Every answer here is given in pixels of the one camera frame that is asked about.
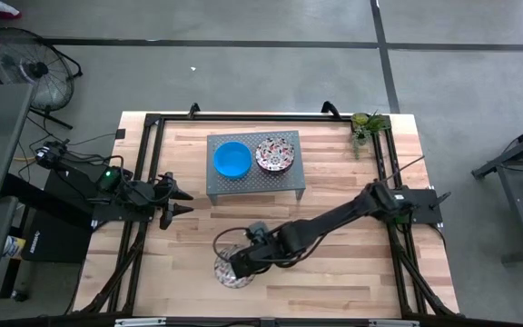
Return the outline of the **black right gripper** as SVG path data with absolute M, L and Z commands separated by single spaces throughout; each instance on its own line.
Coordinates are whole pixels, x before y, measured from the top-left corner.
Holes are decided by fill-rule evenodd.
M 237 278 L 250 277 L 284 258 L 283 245 L 273 237 L 248 237 L 248 244 L 229 257 Z

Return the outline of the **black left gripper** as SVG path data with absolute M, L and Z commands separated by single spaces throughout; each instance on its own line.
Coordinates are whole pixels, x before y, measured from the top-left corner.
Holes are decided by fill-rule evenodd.
M 142 181 L 131 181 L 127 183 L 130 189 L 128 195 L 129 201 L 138 207 L 160 208 L 162 213 L 159 218 L 159 228 L 166 230 L 173 222 L 173 217 L 190 213 L 192 207 L 180 205 L 178 203 L 169 203 L 171 199 L 191 201 L 193 197 L 175 186 L 173 173 L 166 172 L 159 174 L 156 184 Z

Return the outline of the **grey perforated metal shelf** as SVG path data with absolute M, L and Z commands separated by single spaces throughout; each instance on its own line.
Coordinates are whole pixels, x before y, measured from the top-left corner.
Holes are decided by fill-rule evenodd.
M 293 167 L 286 173 L 266 174 L 257 166 L 255 151 L 258 144 L 269 137 L 282 137 L 294 145 L 295 159 Z M 236 141 L 245 144 L 252 153 L 252 167 L 242 179 L 228 180 L 220 178 L 213 166 L 213 154 L 224 143 Z M 306 189 L 299 133 L 292 131 L 258 132 L 246 134 L 213 134 L 207 137 L 206 193 L 211 201 L 219 195 L 242 193 L 267 193 L 294 191 L 298 200 Z

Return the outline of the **black equipment case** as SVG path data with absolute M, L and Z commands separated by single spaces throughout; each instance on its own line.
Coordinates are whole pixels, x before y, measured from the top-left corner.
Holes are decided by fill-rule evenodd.
M 92 196 L 94 185 L 87 176 L 78 171 L 56 172 L 48 175 L 43 191 L 65 200 L 86 213 L 91 219 L 93 208 L 84 201 L 83 195 Z M 21 257 L 31 262 L 81 263 L 87 254 L 92 228 L 84 229 L 47 212 L 31 211 L 32 221 L 25 236 L 26 243 Z

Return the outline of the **yellow white packet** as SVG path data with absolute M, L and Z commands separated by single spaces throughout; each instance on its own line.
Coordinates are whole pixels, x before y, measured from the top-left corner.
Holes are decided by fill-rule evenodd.
M 26 240 L 23 238 L 8 235 L 5 240 L 5 246 L 2 251 L 2 257 L 14 260 L 21 260 L 22 250 L 25 247 Z

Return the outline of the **small potted green plant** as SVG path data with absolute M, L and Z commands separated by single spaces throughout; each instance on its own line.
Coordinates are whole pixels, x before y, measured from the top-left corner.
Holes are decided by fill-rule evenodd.
M 369 139 L 379 134 L 380 131 L 390 129 L 390 120 L 386 115 L 366 113 L 356 113 L 350 117 L 351 122 L 351 144 L 354 156 L 360 158 L 360 148 L 365 145 Z

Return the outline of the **black floor fan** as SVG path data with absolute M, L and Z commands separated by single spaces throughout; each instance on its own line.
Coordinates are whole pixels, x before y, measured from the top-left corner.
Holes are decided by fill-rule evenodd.
M 0 28 L 0 84 L 30 84 L 32 113 L 71 130 L 52 113 L 70 103 L 74 81 L 82 75 L 79 63 L 42 36 L 21 28 Z

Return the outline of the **person's white pink shoe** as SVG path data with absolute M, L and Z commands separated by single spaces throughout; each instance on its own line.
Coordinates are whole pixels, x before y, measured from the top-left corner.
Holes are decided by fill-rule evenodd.
M 0 0 L 0 18 L 1 19 L 19 19 L 22 17 L 22 13 L 15 7 Z

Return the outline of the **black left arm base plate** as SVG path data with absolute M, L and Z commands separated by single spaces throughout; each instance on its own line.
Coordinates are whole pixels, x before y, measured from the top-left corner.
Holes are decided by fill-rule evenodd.
M 149 222 L 153 213 L 152 207 L 119 203 L 98 204 L 94 207 L 93 219 L 102 222 Z

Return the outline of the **black aluminium table frame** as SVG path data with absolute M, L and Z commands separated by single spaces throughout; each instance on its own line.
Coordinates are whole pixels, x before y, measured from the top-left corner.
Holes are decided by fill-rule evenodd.
M 242 243 L 244 226 L 265 221 L 270 227 L 310 219 L 353 199 L 377 175 L 378 158 L 396 157 L 401 180 L 410 188 L 429 183 L 415 119 L 390 117 L 393 150 L 364 146 L 354 152 L 347 115 L 287 116 L 280 113 L 225 113 L 217 122 L 197 114 L 191 121 L 169 120 L 154 127 L 161 136 L 158 169 L 172 172 L 191 196 L 190 211 L 162 230 L 150 223 L 141 259 L 133 314 L 178 318 L 200 324 L 255 318 L 396 319 L 397 284 L 387 227 L 362 218 L 330 233 L 306 260 L 290 269 L 274 267 L 249 285 L 231 289 L 214 276 L 215 249 Z M 306 188 L 292 191 L 224 195 L 206 193 L 206 139 L 211 134 L 296 131 Z

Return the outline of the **silver metal bracket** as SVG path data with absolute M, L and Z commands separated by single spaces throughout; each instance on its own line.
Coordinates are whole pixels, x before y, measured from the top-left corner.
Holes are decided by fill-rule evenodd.
M 161 317 L 117 319 L 113 327 L 156 327 L 166 326 L 167 320 Z
M 419 322 L 409 320 L 369 320 L 368 327 L 420 327 Z

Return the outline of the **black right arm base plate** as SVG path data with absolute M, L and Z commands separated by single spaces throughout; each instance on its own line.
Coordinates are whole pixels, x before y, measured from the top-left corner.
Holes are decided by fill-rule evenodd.
M 438 195 L 434 189 L 410 189 L 407 185 L 390 191 L 393 211 L 385 213 L 382 221 L 396 224 L 442 223 L 440 205 L 451 192 Z

